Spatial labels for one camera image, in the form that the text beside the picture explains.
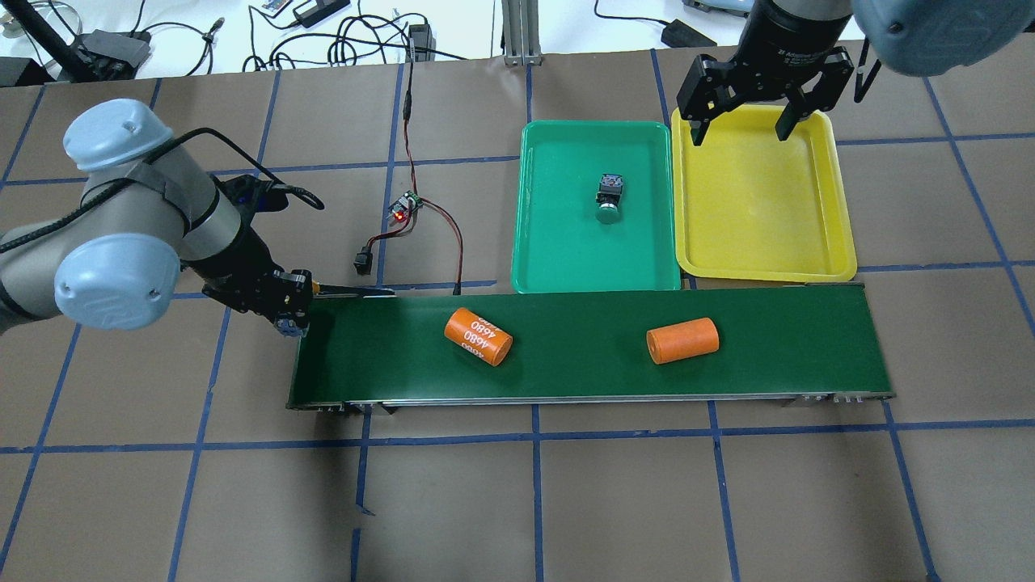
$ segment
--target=orange cylinder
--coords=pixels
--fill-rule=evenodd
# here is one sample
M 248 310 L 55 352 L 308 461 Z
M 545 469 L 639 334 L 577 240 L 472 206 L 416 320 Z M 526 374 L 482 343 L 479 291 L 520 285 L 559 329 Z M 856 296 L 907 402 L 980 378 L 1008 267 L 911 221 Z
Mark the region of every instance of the orange cylinder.
M 669 363 L 718 351 L 718 329 L 704 317 L 647 332 L 647 350 L 654 363 Z
M 446 338 L 487 361 L 499 366 L 510 351 L 514 339 L 484 319 L 460 308 L 446 322 Z

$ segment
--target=yellow tray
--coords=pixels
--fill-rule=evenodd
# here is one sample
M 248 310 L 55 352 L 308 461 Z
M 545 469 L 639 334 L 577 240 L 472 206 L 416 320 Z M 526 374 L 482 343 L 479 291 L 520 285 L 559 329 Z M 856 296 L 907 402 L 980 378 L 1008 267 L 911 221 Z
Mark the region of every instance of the yellow tray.
M 676 259 L 715 279 L 848 281 L 858 268 L 830 119 L 773 130 L 780 107 L 745 105 L 718 117 L 694 147 L 672 114 Z

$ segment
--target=white surface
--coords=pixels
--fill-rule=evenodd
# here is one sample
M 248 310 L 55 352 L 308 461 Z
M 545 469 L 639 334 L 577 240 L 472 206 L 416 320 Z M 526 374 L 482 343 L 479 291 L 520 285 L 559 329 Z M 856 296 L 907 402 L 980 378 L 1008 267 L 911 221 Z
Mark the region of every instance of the white surface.
M 127 31 L 137 19 L 140 6 L 139 0 L 66 1 L 83 16 L 83 29 L 87 32 L 94 29 Z M 302 1 L 295 0 L 291 7 L 300 6 Z M 215 62 L 212 71 L 239 71 L 244 59 L 252 54 L 247 6 L 260 3 L 260 0 L 148 0 L 141 27 L 160 21 L 179 21 L 205 31 L 216 19 L 223 17 L 226 19 L 226 24 L 215 36 Z M 291 7 L 276 20 L 278 24 L 293 20 Z M 393 9 L 401 13 L 422 12 L 431 21 L 438 43 L 437 49 L 440 51 L 472 59 L 501 53 L 500 0 L 365 0 L 362 8 L 364 13 L 385 18 L 391 18 Z M 744 26 L 742 18 L 714 11 L 705 13 L 684 6 L 681 0 L 600 0 L 600 12 L 615 16 L 644 16 L 667 21 L 679 19 L 710 36 L 720 46 L 736 45 Z M 49 9 L 42 10 L 42 13 L 54 25 L 55 30 L 63 31 L 63 27 Z M 274 30 L 256 17 L 257 52 L 265 58 L 280 39 L 301 32 L 333 33 L 343 17 L 356 13 L 354 0 L 349 7 L 317 27 L 307 30 L 296 27 L 289 31 Z M 75 26 L 75 22 L 69 21 L 69 24 Z M 373 35 L 368 31 L 360 31 L 359 28 L 354 26 L 350 36 L 373 40 Z M 64 32 L 65 38 L 69 38 L 67 31 Z M 201 56 L 204 43 L 199 35 L 190 30 L 162 27 L 151 30 L 151 33 L 154 34 L 151 41 L 152 53 L 141 66 L 139 78 L 183 75 Z M 634 51 L 664 47 L 660 41 L 659 24 L 598 19 L 593 14 L 592 0 L 541 0 L 539 34 L 539 41 L 545 54 Z M 862 33 L 853 21 L 842 37 L 862 38 Z M 324 61 L 330 42 L 330 38 L 304 38 L 289 45 L 287 52 L 293 58 Z M 363 52 L 359 45 L 356 49 L 360 53 Z M 0 37 L 0 55 L 31 57 L 34 53 L 24 36 L 17 39 Z M 398 62 L 404 56 L 403 50 L 389 49 L 387 56 L 389 62 Z M 376 62 L 381 62 L 380 55 L 360 60 L 360 63 Z

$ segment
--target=dark green conveyor belt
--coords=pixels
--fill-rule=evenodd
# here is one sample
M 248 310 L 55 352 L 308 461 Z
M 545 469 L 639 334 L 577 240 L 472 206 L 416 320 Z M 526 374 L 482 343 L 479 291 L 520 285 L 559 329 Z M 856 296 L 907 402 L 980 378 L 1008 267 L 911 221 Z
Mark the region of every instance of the dark green conveyor belt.
M 443 337 L 466 307 L 514 337 L 493 368 Z M 648 329 L 715 321 L 713 354 L 656 366 Z M 313 302 L 288 407 L 894 396 L 861 285 Z

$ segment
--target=metal post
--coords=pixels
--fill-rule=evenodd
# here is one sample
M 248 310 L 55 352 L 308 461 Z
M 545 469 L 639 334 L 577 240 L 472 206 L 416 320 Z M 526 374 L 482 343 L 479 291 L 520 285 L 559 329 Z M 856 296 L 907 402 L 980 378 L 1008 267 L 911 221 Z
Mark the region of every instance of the metal post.
M 72 81 L 89 83 L 99 81 L 97 75 L 79 58 L 75 51 L 64 43 L 64 40 L 47 21 L 29 4 L 29 0 L 0 0 L 7 11 L 22 24 L 26 34 L 39 41 L 39 45 L 54 57 L 63 70 L 68 71 Z
M 509 66 L 542 63 L 539 0 L 503 0 L 503 61 Z

